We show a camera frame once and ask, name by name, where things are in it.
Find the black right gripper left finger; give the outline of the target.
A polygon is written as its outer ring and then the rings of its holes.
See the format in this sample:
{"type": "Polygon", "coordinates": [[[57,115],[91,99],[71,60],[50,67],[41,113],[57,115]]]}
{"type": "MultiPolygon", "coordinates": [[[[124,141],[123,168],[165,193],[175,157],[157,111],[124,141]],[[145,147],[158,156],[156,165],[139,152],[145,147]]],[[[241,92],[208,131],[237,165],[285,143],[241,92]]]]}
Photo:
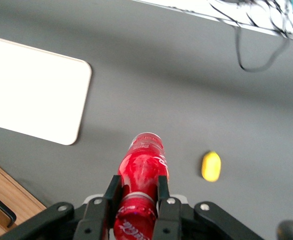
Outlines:
{"type": "Polygon", "coordinates": [[[120,175],[114,175],[106,192],[86,204],[83,218],[78,222],[73,239],[108,240],[121,199],[122,179],[120,175]]]}

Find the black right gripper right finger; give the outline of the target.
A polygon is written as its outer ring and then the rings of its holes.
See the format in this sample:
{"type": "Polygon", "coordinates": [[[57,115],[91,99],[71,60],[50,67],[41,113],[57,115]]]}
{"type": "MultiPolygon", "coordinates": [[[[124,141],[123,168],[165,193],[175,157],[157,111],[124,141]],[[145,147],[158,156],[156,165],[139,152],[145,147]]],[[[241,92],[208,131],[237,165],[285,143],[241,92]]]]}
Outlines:
{"type": "Polygon", "coordinates": [[[170,196],[168,179],[158,177],[158,217],[155,221],[153,240],[180,240],[182,236],[181,201],[170,196]]]}

